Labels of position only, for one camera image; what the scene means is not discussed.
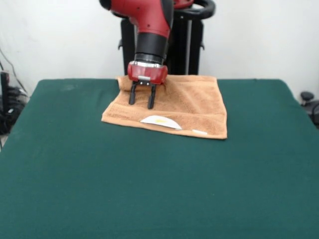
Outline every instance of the orange towel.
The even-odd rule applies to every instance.
[[[193,137],[227,138],[227,112],[215,77],[168,75],[165,84],[157,86],[151,110],[147,108],[150,87],[138,85],[131,106],[132,81],[128,76],[119,77],[118,84],[120,93],[103,112],[103,122]],[[140,122],[153,115],[175,121],[182,130]]]

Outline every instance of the white wall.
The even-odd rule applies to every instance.
[[[319,1],[215,2],[200,74],[280,78],[296,97],[302,90],[319,97]],[[123,74],[120,19],[98,0],[0,0],[0,10],[0,47],[29,91],[43,78]]]

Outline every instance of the green table cover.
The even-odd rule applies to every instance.
[[[0,154],[0,239],[318,239],[319,132],[280,80],[219,80],[228,139],[101,122],[107,79],[39,82]]]

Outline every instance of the towel label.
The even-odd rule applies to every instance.
[[[163,117],[163,116],[149,116],[140,121],[141,123],[150,123],[156,124],[164,127],[174,128],[178,130],[182,130],[180,125],[173,121],[172,119]]]
[[[204,132],[204,131],[200,131],[200,130],[196,130],[196,129],[193,129],[192,130],[194,133],[198,133],[198,134],[202,134],[202,135],[208,135],[207,132]]]

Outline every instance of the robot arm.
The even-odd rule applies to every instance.
[[[129,104],[135,103],[137,84],[152,87],[148,108],[153,108],[156,85],[165,81],[167,43],[173,24],[173,0],[100,0],[107,10],[129,17],[138,29],[135,58],[128,65],[133,81]]]

